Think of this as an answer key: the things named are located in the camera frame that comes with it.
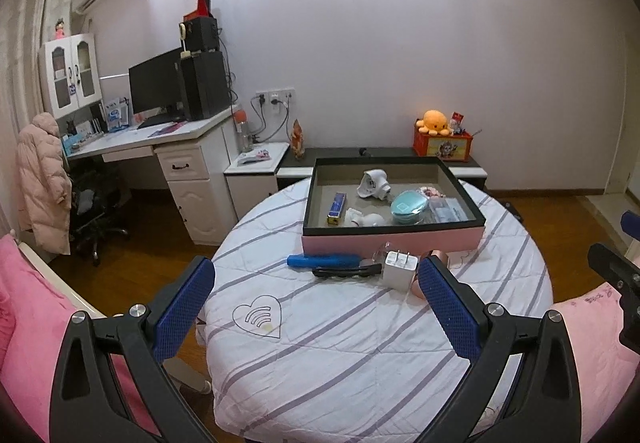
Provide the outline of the rose gold cylinder cup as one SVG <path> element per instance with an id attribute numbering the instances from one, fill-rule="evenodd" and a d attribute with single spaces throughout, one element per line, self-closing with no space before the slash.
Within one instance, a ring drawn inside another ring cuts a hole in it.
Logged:
<path id="1" fill-rule="evenodd" d="M 448 255 L 439 250 L 425 253 L 414 274 L 411 292 L 421 300 L 440 299 L 450 291 L 447 278 L 442 273 L 448 269 Z"/>

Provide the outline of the clear dental flossers box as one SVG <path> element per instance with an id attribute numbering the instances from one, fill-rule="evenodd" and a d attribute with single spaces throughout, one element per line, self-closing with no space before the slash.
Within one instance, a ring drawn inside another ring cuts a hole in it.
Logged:
<path id="1" fill-rule="evenodd" d="M 457 198 L 433 197 L 428 202 L 428 207 L 430 207 L 433 221 L 438 224 L 469 220 L 469 215 Z"/>

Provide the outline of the white power adapter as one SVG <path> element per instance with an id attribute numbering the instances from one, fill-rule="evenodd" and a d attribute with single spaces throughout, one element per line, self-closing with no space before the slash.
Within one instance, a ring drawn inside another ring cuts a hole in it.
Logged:
<path id="1" fill-rule="evenodd" d="M 382 284 L 408 293 L 416 276 L 420 259 L 410 253 L 389 251 L 382 266 Z"/>

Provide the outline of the pink block figure toy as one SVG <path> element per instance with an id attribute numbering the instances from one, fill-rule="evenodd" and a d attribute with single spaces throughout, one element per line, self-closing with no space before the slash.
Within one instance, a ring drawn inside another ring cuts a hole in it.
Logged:
<path id="1" fill-rule="evenodd" d="M 433 186 L 422 186 L 419 188 L 419 192 L 427 199 L 432 198 L 445 198 L 446 195 Z"/>

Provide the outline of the teal round clear case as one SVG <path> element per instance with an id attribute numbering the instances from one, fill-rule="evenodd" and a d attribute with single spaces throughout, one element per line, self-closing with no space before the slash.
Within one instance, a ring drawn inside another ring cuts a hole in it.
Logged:
<path id="1" fill-rule="evenodd" d="M 396 224 L 419 224 L 428 207 L 428 198 L 418 190 L 406 190 L 397 195 L 390 204 L 390 214 Z"/>

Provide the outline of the white plastic nozzle device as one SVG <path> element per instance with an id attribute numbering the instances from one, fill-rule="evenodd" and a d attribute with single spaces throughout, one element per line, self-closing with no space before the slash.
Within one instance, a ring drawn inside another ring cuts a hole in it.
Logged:
<path id="1" fill-rule="evenodd" d="M 388 183 L 387 173 L 382 169 L 364 171 L 356 193 L 359 198 L 375 198 L 386 200 L 390 195 L 392 186 Z"/>

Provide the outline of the blue toothpaste box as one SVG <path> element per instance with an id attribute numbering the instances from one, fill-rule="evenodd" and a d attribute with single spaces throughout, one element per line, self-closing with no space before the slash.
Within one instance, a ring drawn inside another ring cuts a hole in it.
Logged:
<path id="1" fill-rule="evenodd" d="M 329 211 L 326 214 L 326 223 L 333 226 L 340 224 L 345 204 L 346 194 L 344 192 L 337 192 L 334 195 Z"/>

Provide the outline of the clear glass bottle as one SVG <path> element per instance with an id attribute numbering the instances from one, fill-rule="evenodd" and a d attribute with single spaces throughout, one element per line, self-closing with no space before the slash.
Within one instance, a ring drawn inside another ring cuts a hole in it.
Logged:
<path id="1" fill-rule="evenodd" d="M 374 263 L 380 263 L 383 264 L 387 258 L 387 255 L 390 252 L 396 251 L 397 248 L 394 246 L 393 243 L 391 243 L 390 241 L 387 241 L 387 243 L 382 244 L 382 246 L 378 247 L 378 249 L 375 250 L 375 252 L 372 255 L 371 260 Z"/>

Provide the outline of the pink quilt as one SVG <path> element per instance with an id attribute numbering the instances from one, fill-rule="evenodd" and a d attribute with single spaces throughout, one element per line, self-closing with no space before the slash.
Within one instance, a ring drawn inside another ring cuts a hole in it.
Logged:
<path id="1" fill-rule="evenodd" d="M 613 414 L 639 372 L 639 355 L 620 343 L 623 310 L 620 293 L 606 281 L 584 295 L 551 302 L 546 274 L 528 278 L 528 299 L 500 302 L 515 315 L 540 317 L 548 310 L 563 315 L 578 372 L 583 442 L 589 441 Z"/>

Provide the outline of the black floor scale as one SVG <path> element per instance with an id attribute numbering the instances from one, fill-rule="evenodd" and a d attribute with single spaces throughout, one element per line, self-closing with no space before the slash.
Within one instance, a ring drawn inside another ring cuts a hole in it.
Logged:
<path id="1" fill-rule="evenodd" d="M 503 205 L 503 208 L 506 209 L 506 211 L 509 211 L 521 224 L 524 223 L 524 218 L 521 213 L 518 212 L 518 209 L 515 208 L 513 203 L 510 203 L 510 201 L 503 201 L 501 204 Z"/>

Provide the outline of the red orange storage box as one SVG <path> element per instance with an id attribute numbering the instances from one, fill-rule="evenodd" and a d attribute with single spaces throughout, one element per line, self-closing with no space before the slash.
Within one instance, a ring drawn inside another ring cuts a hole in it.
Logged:
<path id="1" fill-rule="evenodd" d="M 473 137 L 469 133 L 433 136 L 414 131 L 413 150 L 419 157 L 436 157 L 445 161 L 467 162 L 471 157 Z"/>

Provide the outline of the black office chair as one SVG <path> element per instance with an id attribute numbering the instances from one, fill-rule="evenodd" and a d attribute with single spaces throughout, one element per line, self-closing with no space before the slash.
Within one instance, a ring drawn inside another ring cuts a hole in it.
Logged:
<path id="1" fill-rule="evenodd" d="M 129 239 L 122 223 L 122 207 L 130 192 L 117 169 L 98 158 L 70 163 L 73 183 L 70 247 L 73 255 L 89 253 L 94 267 L 101 263 L 101 248 L 108 238 Z"/>

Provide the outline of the white striped table cloth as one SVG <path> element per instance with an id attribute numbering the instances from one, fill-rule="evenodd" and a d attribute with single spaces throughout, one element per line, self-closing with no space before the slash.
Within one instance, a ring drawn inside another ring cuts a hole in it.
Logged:
<path id="1" fill-rule="evenodd" d="M 259 203 L 214 255 L 198 340 L 216 424 L 259 442 L 411 442 L 468 364 L 411 293 L 288 266 L 308 192 Z"/>

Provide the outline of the pink puffer jacket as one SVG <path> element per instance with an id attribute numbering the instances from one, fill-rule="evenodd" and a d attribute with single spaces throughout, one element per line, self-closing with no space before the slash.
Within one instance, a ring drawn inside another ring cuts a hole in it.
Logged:
<path id="1" fill-rule="evenodd" d="M 16 145 L 18 224 L 52 255 L 70 254 L 72 181 L 64 166 L 58 122 L 37 114 L 21 129 Z"/>

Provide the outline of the orange octopus plush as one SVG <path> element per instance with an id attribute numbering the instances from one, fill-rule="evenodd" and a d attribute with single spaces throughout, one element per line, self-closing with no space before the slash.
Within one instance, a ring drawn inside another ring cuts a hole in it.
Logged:
<path id="1" fill-rule="evenodd" d="M 435 109 L 424 112 L 423 118 L 416 122 L 416 129 L 429 136 L 449 136 L 451 130 L 446 116 Z"/>

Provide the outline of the blue comb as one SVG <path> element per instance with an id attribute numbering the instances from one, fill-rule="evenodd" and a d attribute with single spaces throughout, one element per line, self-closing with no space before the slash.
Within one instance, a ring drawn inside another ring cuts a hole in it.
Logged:
<path id="1" fill-rule="evenodd" d="M 289 255 L 286 264 L 293 269 L 351 269 L 360 261 L 359 255 Z"/>

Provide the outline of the white desk with drawers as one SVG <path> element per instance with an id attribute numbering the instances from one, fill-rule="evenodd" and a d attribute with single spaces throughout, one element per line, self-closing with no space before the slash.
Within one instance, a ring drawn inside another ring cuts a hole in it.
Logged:
<path id="1" fill-rule="evenodd" d="M 172 132 L 164 133 L 165 126 L 104 134 L 79 147 L 68 159 L 100 156 L 105 162 L 119 162 L 155 158 L 194 244 L 218 246 L 238 221 L 224 177 L 232 158 L 239 154 L 232 110 L 181 122 Z"/>

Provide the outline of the pink black storage box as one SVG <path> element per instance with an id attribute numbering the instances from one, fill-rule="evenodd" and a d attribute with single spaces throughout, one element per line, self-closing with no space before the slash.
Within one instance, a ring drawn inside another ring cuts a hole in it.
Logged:
<path id="1" fill-rule="evenodd" d="M 386 200 L 375 198 L 361 199 L 356 190 L 362 174 L 357 181 L 350 183 L 341 176 L 334 181 L 323 181 L 321 174 L 316 172 L 309 180 L 309 192 L 303 221 L 302 246 L 305 255 L 337 255 L 337 253 L 352 253 L 363 258 L 372 255 L 378 247 L 390 241 L 394 246 L 413 255 L 430 249 L 444 251 L 472 250 L 480 243 L 485 232 L 486 218 L 480 212 L 470 193 L 462 183 L 439 160 L 427 158 L 428 163 L 413 170 L 405 161 L 382 169 L 387 173 L 387 180 L 392 186 Z M 469 220 L 458 223 L 438 224 L 433 221 L 430 207 L 427 207 L 423 220 L 419 224 L 396 224 L 390 214 L 390 204 L 394 198 L 406 190 L 419 190 L 422 186 L 433 186 L 443 192 L 447 198 L 457 198 L 460 201 Z M 337 226 L 326 223 L 334 195 L 337 192 L 346 194 L 341 222 Z M 378 213 L 387 221 L 382 227 L 349 227 L 344 225 L 345 212 L 355 208 L 363 213 Z"/>

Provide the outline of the orange cap water bottle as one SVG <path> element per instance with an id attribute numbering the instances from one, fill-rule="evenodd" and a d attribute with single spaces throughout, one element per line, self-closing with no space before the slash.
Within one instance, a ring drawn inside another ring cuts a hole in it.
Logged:
<path id="1" fill-rule="evenodd" d="M 240 145 L 240 151 L 250 152 L 253 149 L 253 137 L 250 133 L 250 127 L 246 117 L 246 111 L 239 109 L 233 114 L 236 133 L 238 133 L 238 140 Z"/>

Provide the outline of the black computer monitor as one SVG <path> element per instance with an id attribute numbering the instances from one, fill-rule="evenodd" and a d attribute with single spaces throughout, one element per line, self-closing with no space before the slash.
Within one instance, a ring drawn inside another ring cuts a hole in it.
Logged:
<path id="1" fill-rule="evenodd" d="M 177 67 L 180 53 L 181 48 L 174 48 L 129 68 L 129 86 L 134 114 L 160 108 L 159 114 L 142 121 L 140 129 L 183 120 Z"/>

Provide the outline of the small orange figurine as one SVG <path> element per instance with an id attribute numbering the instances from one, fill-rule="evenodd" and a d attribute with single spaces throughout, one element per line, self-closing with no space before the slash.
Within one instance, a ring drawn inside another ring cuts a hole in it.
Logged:
<path id="1" fill-rule="evenodd" d="M 290 136 L 290 145 L 296 159 L 303 159 L 305 156 L 304 133 L 298 120 L 294 121 Z"/>

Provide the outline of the black computer tower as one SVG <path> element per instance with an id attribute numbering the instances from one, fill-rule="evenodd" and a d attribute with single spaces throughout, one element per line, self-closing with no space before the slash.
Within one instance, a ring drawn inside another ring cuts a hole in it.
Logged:
<path id="1" fill-rule="evenodd" d="M 216 116 L 231 106 L 224 55 L 208 51 L 178 62 L 183 112 L 188 121 Z"/>

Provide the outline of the white glass door cabinet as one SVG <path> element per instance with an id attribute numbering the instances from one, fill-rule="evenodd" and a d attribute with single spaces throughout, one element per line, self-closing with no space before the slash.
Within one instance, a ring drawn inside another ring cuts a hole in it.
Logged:
<path id="1" fill-rule="evenodd" d="M 102 99 L 92 33 L 43 44 L 39 51 L 39 71 L 44 107 L 55 119 Z"/>

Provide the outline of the black speaker box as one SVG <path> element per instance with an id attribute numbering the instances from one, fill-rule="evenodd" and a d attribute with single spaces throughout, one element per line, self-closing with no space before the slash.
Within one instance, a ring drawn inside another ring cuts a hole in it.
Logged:
<path id="1" fill-rule="evenodd" d="M 181 41 L 187 51 L 208 52 L 220 49 L 217 19 L 194 17 L 179 25 Z"/>

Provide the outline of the white wall power strip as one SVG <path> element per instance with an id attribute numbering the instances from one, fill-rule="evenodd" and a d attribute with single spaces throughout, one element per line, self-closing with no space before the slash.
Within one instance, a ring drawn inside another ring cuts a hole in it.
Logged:
<path id="1" fill-rule="evenodd" d="M 255 95 L 258 98 L 265 99 L 271 105 L 275 103 L 281 103 L 285 106 L 291 104 L 292 99 L 296 95 L 296 91 L 294 88 L 277 88 L 277 90 L 269 90 L 269 91 L 257 91 Z"/>

